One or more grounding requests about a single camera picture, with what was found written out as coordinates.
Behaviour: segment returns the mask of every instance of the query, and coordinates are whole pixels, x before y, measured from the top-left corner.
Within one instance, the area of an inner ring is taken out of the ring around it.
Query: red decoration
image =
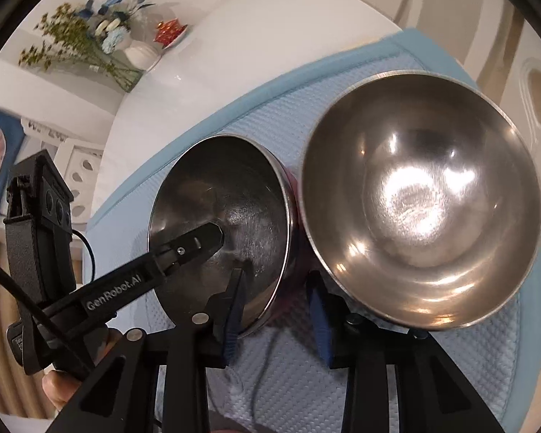
[[[154,37],[154,42],[161,43],[164,47],[169,45],[176,39],[176,37],[182,34],[182,31],[186,29],[188,24],[182,26],[178,19],[173,19],[168,22],[160,22],[157,28],[156,37]]]

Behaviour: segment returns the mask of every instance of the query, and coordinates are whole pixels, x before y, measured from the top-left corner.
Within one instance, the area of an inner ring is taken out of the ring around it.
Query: textured fabric mat
[[[397,69],[435,71],[473,84],[439,47],[408,30],[319,60],[257,88],[174,140],[101,207],[88,227],[97,274],[147,250],[148,223],[160,184],[176,158],[197,140],[220,131],[243,135],[267,147],[298,176],[304,145],[325,108],[352,84]],[[87,262],[86,257],[85,275],[90,272]],[[148,332],[172,327],[154,292],[121,310],[111,325],[122,331],[142,327]],[[505,430],[518,432],[541,368],[541,252],[519,294],[496,315],[436,338]],[[393,372],[389,375],[394,382]],[[300,294],[288,313],[240,341],[232,366],[209,370],[209,404],[250,431],[335,433],[342,425],[346,377],[346,370],[328,370],[318,358],[306,301]],[[160,385],[159,403],[162,393]],[[391,399],[390,414],[391,431],[396,432],[396,397]]]

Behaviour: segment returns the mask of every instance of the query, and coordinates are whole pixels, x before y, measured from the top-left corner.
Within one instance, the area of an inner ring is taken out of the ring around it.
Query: vase
[[[152,46],[137,40],[133,40],[130,45],[123,48],[122,51],[133,67],[143,71],[150,71],[153,69],[161,57]]]

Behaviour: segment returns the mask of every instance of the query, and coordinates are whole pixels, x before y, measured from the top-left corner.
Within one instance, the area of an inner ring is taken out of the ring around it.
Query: black cable
[[[54,335],[56,338],[58,338],[59,341],[61,341],[62,345],[64,345],[70,353],[72,353],[76,359],[80,362],[81,365],[84,366],[88,370],[88,372],[91,372],[94,369],[94,363],[92,363],[91,360],[88,358],[81,357],[73,348],[72,342],[66,337],[66,335],[55,325],[52,321],[50,321],[49,317],[44,314],[44,311],[38,307],[38,305],[30,299],[30,297],[24,292],[22,288],[16,283],[10,275],[8,275],[6,272],[4,272],[0,268],[0,285],[6,289],[8,293],[10,293],[16,301],[18,301],[22,306],[24,306],[28,312],[46,329],[48,329],[50,332],[52,332],[52,335]]]
[[[88,249],[88,253],[90,254],[90,257],[91,257],[91,263],[92,263],[92,273],[91,273],[91,280],[89,283],[93,282],[94,281],[94,272],[96,270],[96,262],[94,261],[94,252],[92,251],[92,248],[90,246],[90,244],[88,243],[88,240],[87,238],[84,236],[84,234],[82,234],[81,232],[79,231],[76,231],[76,229],[73,229],[72,230],[72,234],[75,234],[76,236],[78,236],[78,238],[84,243],[84,245],[87,247]]]

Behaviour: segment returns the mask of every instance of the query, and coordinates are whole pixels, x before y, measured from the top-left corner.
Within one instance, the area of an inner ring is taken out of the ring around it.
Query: stainless steel bowl
[[[249,262],[242,325],[243,333],[253,331],[286,298],[299,244],[295,196],[278,160],[235,135],[206,138],[186,151],[156,197],[149,249],[206,222],[222,228],[222,249],[167,276],[156,295],[176,323],[223,292],[237,262]]]
[[[424,72],[353,86],[310,138],[301,210],[352,298],[408,327],[474,324],[531,268],[541,195],[519,133],[491,101]]]

